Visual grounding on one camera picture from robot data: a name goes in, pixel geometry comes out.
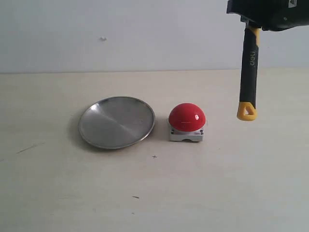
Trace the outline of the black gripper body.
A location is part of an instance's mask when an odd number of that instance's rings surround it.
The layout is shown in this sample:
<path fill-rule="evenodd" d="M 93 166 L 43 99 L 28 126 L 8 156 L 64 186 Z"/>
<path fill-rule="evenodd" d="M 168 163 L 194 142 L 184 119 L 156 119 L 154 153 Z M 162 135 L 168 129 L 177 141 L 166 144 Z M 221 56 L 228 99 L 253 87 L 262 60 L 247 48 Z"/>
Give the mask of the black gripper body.
<path fill-rule="evenodd" d="M 264 31 L 283 31 L 309 24 L 308 0 L 229 0 L 227 14 Z"/>

